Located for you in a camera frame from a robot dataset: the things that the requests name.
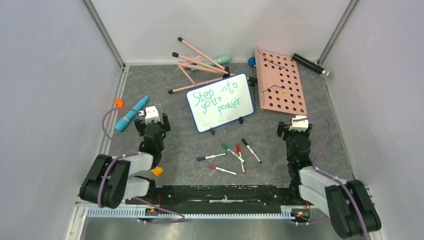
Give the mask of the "yellow plastic wedge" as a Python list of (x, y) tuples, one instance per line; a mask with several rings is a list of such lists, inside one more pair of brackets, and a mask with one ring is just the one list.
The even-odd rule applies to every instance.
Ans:
[(156, 166), (155, 168), (150, 170), (156, 177), (159, 177), (162, 172), (164, 171), (164, 169), (160, 166)]

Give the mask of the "pink perforated board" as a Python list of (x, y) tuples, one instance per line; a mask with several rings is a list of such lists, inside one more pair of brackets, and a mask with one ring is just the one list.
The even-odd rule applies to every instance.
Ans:
[(297, 63), (287, 55), (254, 48), (260, 108), (307, 115)]

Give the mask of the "blue toy car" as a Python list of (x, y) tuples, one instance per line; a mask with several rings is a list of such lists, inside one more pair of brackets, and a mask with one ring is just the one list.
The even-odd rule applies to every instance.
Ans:
[(255, 68), (256, 67), (256, 58), (255, 57), (250, 57), (247, 61), (248, 65), (251, 68)]

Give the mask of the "black whiteboard marker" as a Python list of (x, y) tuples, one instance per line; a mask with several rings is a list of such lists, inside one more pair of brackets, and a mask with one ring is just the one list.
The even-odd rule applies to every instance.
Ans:
[(255, 159), (261, 164), (262, 161), (259, 158), (259, 156), (255, 153), (255, 151), (252, 149), (252, 147), (248, 144), (248, 142), (242, 138), (241, 141), (243, 142), (243, 144), (248, 148), (248, 150), (251, 152), (251, 154), (255, 157)]

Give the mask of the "black flashlight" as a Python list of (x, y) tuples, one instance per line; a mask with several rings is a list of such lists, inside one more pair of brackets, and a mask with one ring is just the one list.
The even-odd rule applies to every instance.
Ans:
[(309, 70), (312, 70), (313, 72), (321, 75), (324, 79), (331, 79), (333, 77), (333, 72), (328, 68), (323, 68), (319, 66), (318, 64), (298, 55), (297, 53), (294, 53), (292, 55), (292, 59), (296, 61), (298, 64), (301, 64), (302, 66), (308, 68)]

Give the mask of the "orange clip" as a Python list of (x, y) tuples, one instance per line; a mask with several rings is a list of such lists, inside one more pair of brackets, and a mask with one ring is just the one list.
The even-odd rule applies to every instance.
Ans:
[(116, 108), (122, 108), (124, 106), (124, 101), (120, 98), (115, 98), (114, 104)]

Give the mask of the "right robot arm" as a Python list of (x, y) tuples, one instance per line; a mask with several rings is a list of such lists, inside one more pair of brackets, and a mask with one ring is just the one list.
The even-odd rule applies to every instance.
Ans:
[(291, 177), (289, 199), (313, 204), (330, 220), (336, 234), (347, 239), (382, 228), (368, 189), (362, 181), (347, 181), (319, 169), (310, 159), (313, 125), (306, 116), (280, 121), (276, 134), (285, 141), (287, 169)]

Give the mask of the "pink whiteboard marker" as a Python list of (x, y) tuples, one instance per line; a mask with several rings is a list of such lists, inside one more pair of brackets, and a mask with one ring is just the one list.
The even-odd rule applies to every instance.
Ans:
[(226, 170), (224, 168), (218, 167), (218, 166), (213, 165), (213, 164), (207, 164), (207, 167), (210, 168), (210, 169), (218, 170), (218, 171), (225, 172), (225, 173), (228, 173), (228, 174), (231, 174), (231, 175), (235, 175), (235, 176), (239, 175), (237, 172), (229, 171), (229, 170)]

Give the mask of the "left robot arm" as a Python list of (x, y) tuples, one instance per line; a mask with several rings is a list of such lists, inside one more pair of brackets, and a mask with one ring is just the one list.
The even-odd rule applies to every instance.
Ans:
[(156, 200), (157, 190), (152, 187), (155, 181), (139, 172), (159, 165), (166, 133), (171, 130), (169, 118), (162, 113), (137, 119), (134, 124), (143, 137), (139, 151), (121, 156), (97, 155), (79, 189), (82, 200), (110, 209), (133, 197), (139, 197), (145, 204)]

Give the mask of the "blue cylindrical tool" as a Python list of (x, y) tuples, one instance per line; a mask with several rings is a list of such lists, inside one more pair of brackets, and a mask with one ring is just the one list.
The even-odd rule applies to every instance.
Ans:
[(142, 109), (142, 107), (148, 102), (150, 97), (146, 95), (142, 99), (140, 99), (134, 106), (133, 110), (130, 110), (126, 113), (121, 119), (119, 119), (114, 125), (114, 129), (118, 132), (122, 132), (130, 123), (130, 121), (136, 116), (136, 114)]

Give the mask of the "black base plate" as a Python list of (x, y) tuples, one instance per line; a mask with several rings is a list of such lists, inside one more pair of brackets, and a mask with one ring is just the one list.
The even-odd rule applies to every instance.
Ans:
[(277, 214), (282, 206), (306, 205), (280, 185), (162, 185), (145, 199), (180, 214)]

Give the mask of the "green whiteboard marker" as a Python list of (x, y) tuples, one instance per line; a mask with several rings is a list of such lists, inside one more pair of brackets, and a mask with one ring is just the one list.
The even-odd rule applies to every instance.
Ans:
[(244, 163), (245, 160), (240, 157), (236, 152), (234, 152), (233, 150), (231, 150), (226, 144), (221, 143), (220, 144), (227, 152), (229, 152), (230, 154), (232, 154), (235, 158), (237, 158), (241, 163)]

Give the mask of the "mint green bottle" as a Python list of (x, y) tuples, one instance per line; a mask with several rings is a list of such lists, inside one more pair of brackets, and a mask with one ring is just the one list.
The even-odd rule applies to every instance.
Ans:
[[(227, 64), (227, 63), (229, 63), (231, 60), (232, 60), (232, 57), (231, 57), (229, 54), (222, 55), (222, 56), (220, 56), (220, 57), (218, 57), (218, 58), (215, 58), (215, 59), (214, 59), (214, 61), (215, 61), (216, 63), (220, 64), (220, 65)], [(212, 61), (209, 61), (209, 60), (208, 60), (208, 61), (203, 61), (203, 63), (205, 63), (205, 64), (207, 64), (207, 65), (209, 65), (209, 66), (215, 66), (215, 65), (216, 65), (215, 63), (213, 63)]]

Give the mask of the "blue framed whiteboard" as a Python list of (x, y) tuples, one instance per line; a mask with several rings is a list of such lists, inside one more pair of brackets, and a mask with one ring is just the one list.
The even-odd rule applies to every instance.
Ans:
[(199, 133), (255, 112), (248, 76), (244, 72), (189, 90), (185, 96)]

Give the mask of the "pink folding tripod stand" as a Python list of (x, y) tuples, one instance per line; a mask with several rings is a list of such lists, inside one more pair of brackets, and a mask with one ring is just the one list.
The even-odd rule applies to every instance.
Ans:
[[(236, 75), (235, 73), (231, 72), (229, 66), (218, 63), (216, 60), (212, 59), (211, 57), (191, 45), (181, 36), (179, 36), (177, 40), (185, 46), (189, 47), (191, 50), (195, 51), (198, 55), (195, 57), (188, 57), (175, 51), (171, 54), (174, 58), (182, 60), (178, 61), (176, 63), (176, 66), (183, 72), (183, 74), (187, 77), (191, 84), (180, 88), (170, 89), (168, 90), (168, 94), (171, 95), (185, 90), (191, 90), (194, 88), (202, 87)], [(187, 72), (187, 69), (195, 69), (201, 72), (218, 74), (220, 75), (220, 77), (211, 80), (206, 80), (203, 82), (195, 82), (194, 79)]]

